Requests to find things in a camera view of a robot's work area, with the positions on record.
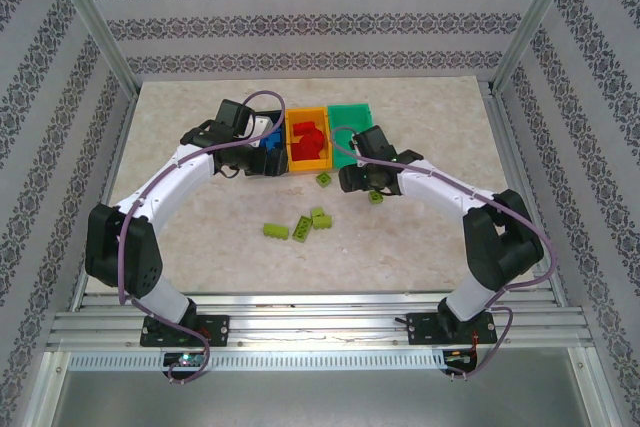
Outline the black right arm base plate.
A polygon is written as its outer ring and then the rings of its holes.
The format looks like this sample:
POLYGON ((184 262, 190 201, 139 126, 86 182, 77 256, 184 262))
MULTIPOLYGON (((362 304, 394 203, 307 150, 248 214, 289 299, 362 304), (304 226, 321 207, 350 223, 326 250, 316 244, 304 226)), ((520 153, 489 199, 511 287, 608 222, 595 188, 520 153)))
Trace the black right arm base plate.
POLYGON ((410 345, 493 345, 497 342, 494 319, 488 312, 466 322, 455 317, 447 319, 436 312, 409 313, 406 322, 410 345))

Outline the wide green lego brick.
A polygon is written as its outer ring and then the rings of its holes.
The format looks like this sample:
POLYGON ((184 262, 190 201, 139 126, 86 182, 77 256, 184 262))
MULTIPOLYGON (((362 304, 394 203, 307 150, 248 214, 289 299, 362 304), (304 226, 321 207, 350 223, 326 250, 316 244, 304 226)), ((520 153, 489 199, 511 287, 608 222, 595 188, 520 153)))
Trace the wide green lego brick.
POLYGON ((309 235, 309 232, 313 228, 313 220, 311 217, 301 216, 296 224, 296 227, 291 235, 294 241, 304 243, 309 235))

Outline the orange plastic bin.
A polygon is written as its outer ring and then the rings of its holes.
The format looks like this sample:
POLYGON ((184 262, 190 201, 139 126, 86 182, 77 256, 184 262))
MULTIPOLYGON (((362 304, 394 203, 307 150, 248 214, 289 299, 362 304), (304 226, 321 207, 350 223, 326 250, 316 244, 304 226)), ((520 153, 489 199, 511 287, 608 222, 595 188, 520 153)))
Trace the orange plastic bin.
POLYGON ((285 113, 285 137, 286 137, 286 151, 288 156, 288 168, 290 172, 302 173, 302 172, 316 172, 326 171, 333 167, 333 147, 331 146, 331 157, 329 159, 318 159, 310 161, 296 162, 292 159, 291 144, 297 142, 302 136, 293 136, 292 127, 295 123, 313 121, 316 129, 321 130, 326 140, 330 143, 329 139, 329 119, 326 107, 314 107, 314 108, 293 108, 288 109, 285 113))

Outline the aluminum rail frame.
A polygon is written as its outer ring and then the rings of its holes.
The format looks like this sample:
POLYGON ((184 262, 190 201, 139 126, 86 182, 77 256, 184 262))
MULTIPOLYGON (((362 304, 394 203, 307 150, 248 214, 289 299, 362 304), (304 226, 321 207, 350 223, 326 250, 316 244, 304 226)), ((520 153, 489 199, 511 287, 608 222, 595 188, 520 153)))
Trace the aluminum rail frame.
MULTIPOLYGON (((359 294, 196 295, 200 312, 227 315, 231 350, 311 351, 405 349, 399 318, 430 312, 440 292, 359 294)), ((506 348, 591 347, 591 328, 580 307, 560 305, 548 288, 513 292, 495 312, 506 348)), ((136 351, 143 315, 113 295, 88 294, 71 312, 58 312, 46 341, 49 351, 136 351)))

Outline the green plastic bin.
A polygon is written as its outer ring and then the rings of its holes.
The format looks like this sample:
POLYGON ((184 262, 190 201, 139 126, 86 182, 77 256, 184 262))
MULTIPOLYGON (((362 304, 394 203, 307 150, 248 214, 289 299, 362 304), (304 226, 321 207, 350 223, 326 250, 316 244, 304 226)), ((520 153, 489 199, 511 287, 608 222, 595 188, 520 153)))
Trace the green plastic bin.
MULTIPOLYGON (((368 104, 329 105, 327 107, 330 131, 338 127, 350 127, 356 133, 373 126, 373 118, 368 104)), ((333 168, 356 163, 356 160, 333 147, 333 168)))

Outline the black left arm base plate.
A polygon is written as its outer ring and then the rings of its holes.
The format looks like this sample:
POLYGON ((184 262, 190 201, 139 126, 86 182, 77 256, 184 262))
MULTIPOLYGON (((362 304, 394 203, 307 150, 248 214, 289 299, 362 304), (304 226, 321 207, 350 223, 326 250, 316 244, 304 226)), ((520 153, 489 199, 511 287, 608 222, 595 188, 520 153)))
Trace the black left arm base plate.
MULTIPOLYGON (((204 337, 212 347, 225 347, 229 332, 230 318, 225 315, 196 314, 185 327, 204 337)), ((169 327, 147 316, 140 335, 142 347, 186 348, 203 347, 203 342, 193 335, 169 327)))

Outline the aluminum frame post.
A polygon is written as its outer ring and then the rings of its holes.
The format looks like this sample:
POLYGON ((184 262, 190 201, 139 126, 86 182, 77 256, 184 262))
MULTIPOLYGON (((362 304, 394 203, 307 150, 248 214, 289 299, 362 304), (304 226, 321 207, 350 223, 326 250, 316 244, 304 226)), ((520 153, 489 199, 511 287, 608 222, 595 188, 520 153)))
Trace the aluminum frame post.
POLYGON ((553 0, 532 0, 502 56, 495 75, 489 82, 490 92, 493 96, 497 96, 504 90, 552 2, 553 0))
POLYGON ((138 97, 141 84, 130 68, 94 0, 71 0, 88 32, 105 56, 111 71, 129 97, 138 97))

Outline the aluminum side rail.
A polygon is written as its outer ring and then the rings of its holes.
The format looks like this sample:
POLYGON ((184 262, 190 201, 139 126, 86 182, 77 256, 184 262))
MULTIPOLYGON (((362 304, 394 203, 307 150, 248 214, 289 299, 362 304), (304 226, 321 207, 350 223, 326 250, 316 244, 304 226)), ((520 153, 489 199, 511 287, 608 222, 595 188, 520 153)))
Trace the aluminum side rail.
MULTIPOLYGON (((533 192, 527 177, 526 165, 523 163, 520 149, 514 137, 508 116, 505 113, 501 98, 493 96, 490 92, 489 82, 480 82, 479 88, 482 93, 487 117, 491 131, 495 140, 496 149, 504 171, 507 185, 510 189, 517 191, 527 208, 531 222, 548 238, 543 218, 539 215, 538 205, 535 202, 533 192)), ((544 257, 534 267, 531 268, 532 280, 527 281, 527 286, 519 286, 512 289, 512 292, 533 291, 534 289, 549 290, 553 293, 554 301, 559 307, 569 307, 561 280, 558 276, 557 267, 559 265, 557 254, 549 253, 547 245, 542 241, 544 257)))
MULTIPOLYGON (((123 114, 117 132, 117 137, 115 139, 115 144, 113 145, 112 152, 108 158, 108 169, 106 171, 106 176, 103 179, 100 195, 97 200, 91 205, 91 208, 94 208, 99 203, 107 204, 111 198, 138 100, 138 96, 132 98, 123 114)), ((78 264, 77 276, 75 277, 71 296, 69 297, 67 308, 68 312, 77 312, 82 306, 83 297, 88 282, 88 274, 85 270, 85 262, 86 243, 83 243, 81 259, 78 264)))

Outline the gray metal panel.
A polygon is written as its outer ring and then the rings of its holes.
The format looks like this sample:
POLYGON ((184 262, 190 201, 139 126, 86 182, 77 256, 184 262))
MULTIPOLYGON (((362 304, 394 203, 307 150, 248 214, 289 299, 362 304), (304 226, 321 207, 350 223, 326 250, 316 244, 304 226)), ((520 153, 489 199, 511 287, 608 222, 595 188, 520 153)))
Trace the gray metal panel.
POLYGON ((590 427, 557 377, 434 371, 223 372, 183 387, 158 373, 73 372, 53 427, 590 427))

